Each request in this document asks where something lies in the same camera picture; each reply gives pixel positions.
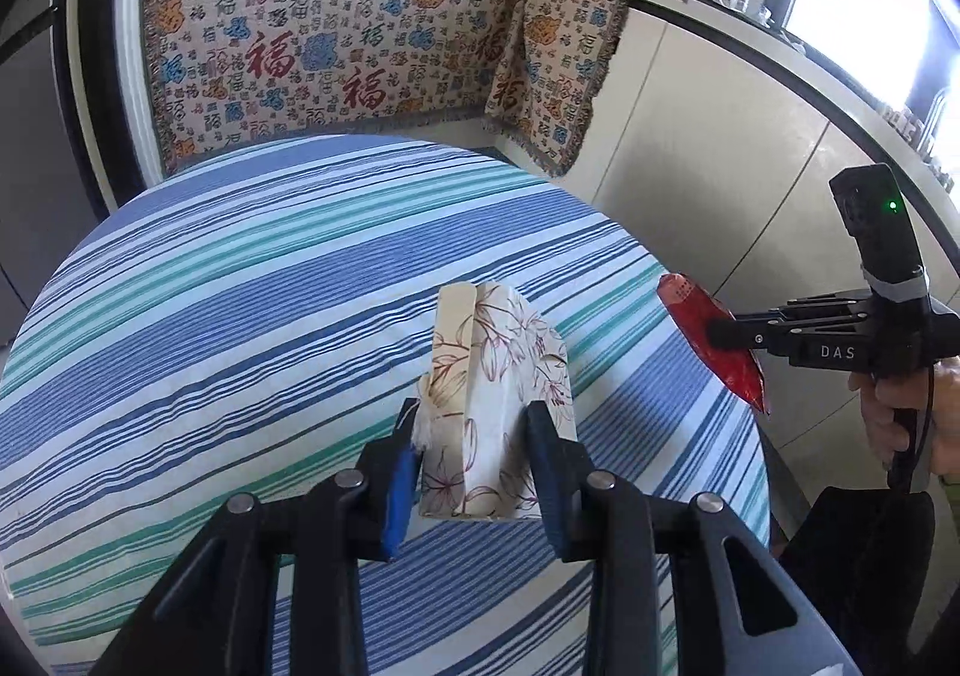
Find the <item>blue striped tablecloth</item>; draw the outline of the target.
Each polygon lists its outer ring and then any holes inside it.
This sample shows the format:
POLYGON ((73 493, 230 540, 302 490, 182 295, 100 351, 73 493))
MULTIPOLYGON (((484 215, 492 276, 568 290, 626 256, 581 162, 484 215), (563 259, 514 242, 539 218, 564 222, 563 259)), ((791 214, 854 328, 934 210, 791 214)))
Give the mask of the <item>blue striped tablecloth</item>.
POLYGON ((649 494, 770 533, 752 413, 619 224, 466 149, 293 139, 132 199, 59 266, 2 377, 2 582, 83 674, 228 495, 301 494, 381 437, 454 281, 521 292, 568 350, 579 439, 649 494))

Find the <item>patterned fu character cloth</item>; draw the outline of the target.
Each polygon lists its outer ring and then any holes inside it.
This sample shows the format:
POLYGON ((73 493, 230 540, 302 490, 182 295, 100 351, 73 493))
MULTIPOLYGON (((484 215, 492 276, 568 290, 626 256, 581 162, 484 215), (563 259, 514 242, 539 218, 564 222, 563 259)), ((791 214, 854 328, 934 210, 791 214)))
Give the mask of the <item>patterned fu character cloth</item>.
POLYGON ((486 118, 566 174, 628 0, 140 0, 161 166, 297 131, 486 118))

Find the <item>long red snack packet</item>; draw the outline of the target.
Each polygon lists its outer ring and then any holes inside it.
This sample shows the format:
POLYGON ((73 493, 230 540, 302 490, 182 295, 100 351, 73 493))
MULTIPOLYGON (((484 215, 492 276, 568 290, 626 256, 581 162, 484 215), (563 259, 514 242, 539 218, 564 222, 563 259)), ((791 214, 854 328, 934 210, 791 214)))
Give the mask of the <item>long red snack packet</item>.
POLYGON ((690 348, 724 387, 756 412, 765 412, 765 377, 750 344, 737 336, 737 328, 729 328, 732 313, 685 274, 663 274, 658 297, 690 348))

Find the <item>grey multi-door refrigerator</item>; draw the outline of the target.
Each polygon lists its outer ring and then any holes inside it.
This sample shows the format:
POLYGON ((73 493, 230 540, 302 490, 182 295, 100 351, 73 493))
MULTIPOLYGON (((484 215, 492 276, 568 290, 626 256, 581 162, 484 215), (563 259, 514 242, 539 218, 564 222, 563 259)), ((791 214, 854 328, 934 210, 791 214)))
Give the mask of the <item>grey multi-door refrigerator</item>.
POLYGON ((76 112, 68 0, 16 0, 2 19, 2 341, 107 217, 76 112))

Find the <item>floral paper tissue pack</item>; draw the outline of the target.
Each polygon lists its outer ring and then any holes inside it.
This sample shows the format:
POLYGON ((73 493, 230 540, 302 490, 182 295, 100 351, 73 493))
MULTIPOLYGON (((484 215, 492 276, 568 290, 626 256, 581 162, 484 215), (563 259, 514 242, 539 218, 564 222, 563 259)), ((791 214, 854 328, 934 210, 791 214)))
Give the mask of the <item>floral paper tissue pack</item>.
POLYGON ((576 437, 576 424, 565 341, 519 291, 501 283, 439 289, 418 400, 420 515, 539 517, 524 411, 542 401, 563 439, 576 437))

